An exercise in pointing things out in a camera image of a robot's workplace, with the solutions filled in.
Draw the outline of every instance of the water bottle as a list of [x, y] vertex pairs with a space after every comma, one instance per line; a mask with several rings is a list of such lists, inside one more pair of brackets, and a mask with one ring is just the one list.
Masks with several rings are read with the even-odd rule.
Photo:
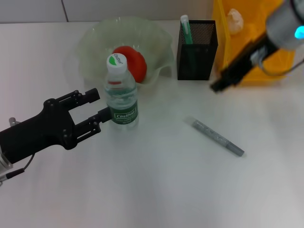
[[106, 62], [108, 74], [104, 83], [107, 105], [116, 129], [132, 129], [138, 123], [137, 88], [123, 54], [112, 54]]

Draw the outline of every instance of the green bottle label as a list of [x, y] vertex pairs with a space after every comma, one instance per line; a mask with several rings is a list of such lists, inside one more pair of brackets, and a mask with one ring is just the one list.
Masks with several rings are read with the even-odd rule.
[[138, 116], [137, 101], [130, 108], [115, 109], [110, 107], [110, 109], [112, 113], [112, 121], [117, 124], [129, 124]]

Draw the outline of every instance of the black mesh pen holder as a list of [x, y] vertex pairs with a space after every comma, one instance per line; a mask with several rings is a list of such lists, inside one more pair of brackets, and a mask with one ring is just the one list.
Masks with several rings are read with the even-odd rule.
[[193, 44], [186, 44], [180, 25], [177, 50], [178, 80], [209, 80], [218, 48], [214, 20], [189, 20]]

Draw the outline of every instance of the green pen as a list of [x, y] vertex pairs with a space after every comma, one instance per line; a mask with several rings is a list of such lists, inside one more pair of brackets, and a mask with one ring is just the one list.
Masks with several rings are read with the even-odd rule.
[[182, 15], [180, 17], [180, 21], [182, 25], [182, 30], [184, 32], [186, 44], [193, 44], [188, 15]]

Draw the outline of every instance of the red fruit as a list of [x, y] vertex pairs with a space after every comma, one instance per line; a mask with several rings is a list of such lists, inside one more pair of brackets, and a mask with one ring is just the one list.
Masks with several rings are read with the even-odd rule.
[[130, 46], [120, 46], [113, 53], [123, 54], [127, 58], [128, 69], [136, 82], [141, 83], [144, 80], [147, 73], [147, 64], [141, 53]]

